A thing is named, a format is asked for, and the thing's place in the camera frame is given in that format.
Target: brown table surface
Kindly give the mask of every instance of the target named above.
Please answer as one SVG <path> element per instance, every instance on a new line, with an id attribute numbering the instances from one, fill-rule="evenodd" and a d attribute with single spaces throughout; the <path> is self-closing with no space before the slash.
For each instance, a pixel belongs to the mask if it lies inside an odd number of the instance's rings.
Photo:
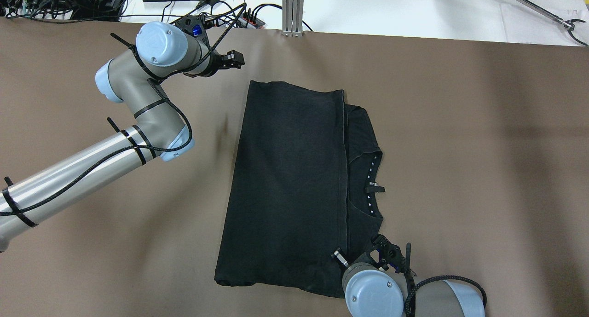
<path id="1" fill-rule="evenodd" d="M 140 26 L 0 19 L 1 176 L 111 135 L 107 116 L 133 124 L 94 74 L 125 50 L 109 33 L 133 41 Z M 343 300 L 213 281 L 249 80 L 344 89 L 367 109 L 385 153 L 381 233 L 412 243 L 421 277 L 475 279 L 491 317 L 589 315 L 587 49 L 277 30 L 232 30 L 231 49 L 242 70 L 163 84 L 193 150 L 12 241 L 3 316 L 349 316 Z"/>

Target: blue light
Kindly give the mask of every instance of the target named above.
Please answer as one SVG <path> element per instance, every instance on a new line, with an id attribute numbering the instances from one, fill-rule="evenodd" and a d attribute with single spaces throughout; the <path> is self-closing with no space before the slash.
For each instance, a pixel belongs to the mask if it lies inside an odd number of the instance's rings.
<path id="1" fill-rule="evenodd" d="M 199 36 L 200 34 L 202 34 L 202 28 L 200 27 L 200 25 L 195 25 L 192 29 L 192 35 Z"/>

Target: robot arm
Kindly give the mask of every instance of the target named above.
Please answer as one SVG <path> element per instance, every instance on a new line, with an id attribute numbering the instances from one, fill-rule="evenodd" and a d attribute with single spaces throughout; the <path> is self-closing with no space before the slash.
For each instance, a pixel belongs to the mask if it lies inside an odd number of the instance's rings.
<path id="1" fill-rule="evenodd" d="M 13 184 L 6 178 L 8 187 L 0 198 L 0 252 L 15 236 L 146 162 L 158 156 L 169 161 L 193 147 L 188 122 L 185 125 L 160 82 L 179 71 L 211 76 L 219 69 L 240 68 L 244 62 L 236 51 L 226 56 L 211 51 L 200 17 L 185 17 L 178 23 L 183 29 L 161 22 L 144 25 L 136 48 L 96 73 L 101 93 L 125 103 L 137 124 L 117 129 L 111 137 L 23 181 Z"/>

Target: robotic arm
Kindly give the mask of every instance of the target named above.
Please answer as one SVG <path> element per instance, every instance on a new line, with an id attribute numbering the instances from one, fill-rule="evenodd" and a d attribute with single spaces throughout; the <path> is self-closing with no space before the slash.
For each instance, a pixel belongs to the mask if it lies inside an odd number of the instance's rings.
<path id="1" fill-rule="evenodd" d="M 107 99 L 125 103 L 137 124 L 118 130 L 111 123 L 116 134 L 88 149 L 18 183 L 7 177 L 0 199 L 0 252 L 15 236 L 146 162 L 158 156 L 169 161 L 193 147 L 190 125 L 160 83 L 177 72 L 211 76 L 244 65 L 241 53 L 219 55 L 212 49 L 207 23 L 187 16 L 176 26 L 145 24 L 136 46 L 128 44 L 129 50 L 98 70 L 98 89 Z"/>

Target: metal rod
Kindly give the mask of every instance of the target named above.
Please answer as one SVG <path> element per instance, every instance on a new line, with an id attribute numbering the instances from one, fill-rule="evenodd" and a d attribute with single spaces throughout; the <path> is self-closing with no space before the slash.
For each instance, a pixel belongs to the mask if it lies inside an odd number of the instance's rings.
<path id="1" fill-rule="evenodd" d="M 522 3 L 523 5 L 529 7 L 530 9 L 538 12 L 539 14 L 543 15 L 544 17 L 549 18 L 552 21 L 556 21 L 562 25 L 564 25 L 566 27 L 566 29 L 570 29 L 573 28 L 574 25 L 567 23 L 566 21 L 564 21 L 564 19 L 562 19 L 561 17 L 555 15 L 554 13 L 551 13 L 551 11 L 548 11 L 547 9 L 544 9 L 543 7 L 535 4 L 532 1 L 529 0 L 516 0 L 519 3 Z"/>

